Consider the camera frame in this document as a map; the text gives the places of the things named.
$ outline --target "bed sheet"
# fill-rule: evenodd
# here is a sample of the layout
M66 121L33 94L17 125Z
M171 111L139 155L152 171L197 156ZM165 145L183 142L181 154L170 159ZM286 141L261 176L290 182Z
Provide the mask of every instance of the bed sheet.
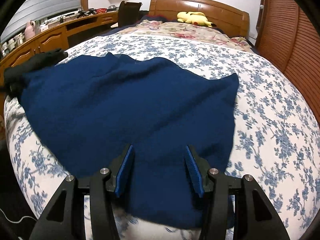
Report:
M269 61L252 53L204 42L158 35L95 37L68 50L69 57L103 57L108 52L136 60L164 57L207 79L237 73L234 145L226 174L251 174L273 203L291 240L297 240L320 207L320 131L297 89ZM7 144L25 198L39 217L68 174L41 144L17 99L5 101ZM91 239L89 196L84 198ZM122 239L197 239L199 229L157 225L114 207ZM226 239L232 239L232 229Z
M145 35L161 35L187 40L202 41L211 44L217 44L228 48L238 49L254 53L249 43L243 37L229 38L213 28L197 26L187 23L161 22L143 20L137 26L128 27L114 35L122 34L145 34Z

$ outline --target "white cable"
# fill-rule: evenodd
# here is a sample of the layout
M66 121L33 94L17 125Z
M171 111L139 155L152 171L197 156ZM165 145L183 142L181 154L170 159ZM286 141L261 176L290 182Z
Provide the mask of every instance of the white cable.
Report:
M29 216L24 216L22 217L19 221L11 221L10 219L7 218L7 216L5 215L5 213L3 212L3 210L0 208L1 212L4 214L4 217L11 223L14 223L14 224L18 224L20 223L24 218L32 218L34 221L37 221L35 218L33 217L29 217Z

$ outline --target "dark blanket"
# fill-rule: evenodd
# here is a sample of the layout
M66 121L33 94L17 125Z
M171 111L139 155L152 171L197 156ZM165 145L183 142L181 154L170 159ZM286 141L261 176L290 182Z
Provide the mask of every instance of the dark blanket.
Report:
M178 228L201 226L188 181L186 145L224 171L233 145L238 76L207 80L165 58L79 56L25 74L20 103L42 143L78 178L133 144L124 208Z

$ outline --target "wooden wardrobe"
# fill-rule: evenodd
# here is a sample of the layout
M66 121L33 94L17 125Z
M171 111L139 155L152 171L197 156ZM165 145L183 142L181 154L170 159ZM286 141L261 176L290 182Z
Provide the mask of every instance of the wooden wardrobe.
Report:
M261 0L256 48L300 91L320 123L320 37L294 0Z

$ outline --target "wooden cabinet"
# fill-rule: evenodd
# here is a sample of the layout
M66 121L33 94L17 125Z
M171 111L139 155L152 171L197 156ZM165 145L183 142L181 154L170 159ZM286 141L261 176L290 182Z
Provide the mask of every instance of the wooden cabinet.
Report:
M320 36L294 0L266 5L256 48L300 91L320 123Z
M12 55L5 57L1 62L1 69L19 65L30 59L36 53L37 50L35 41L28 42L24 46L15 49Z
M38 52L47 52L52 49L68 49L68 38L64 27L55 29L51 32L46 32L36 39Z

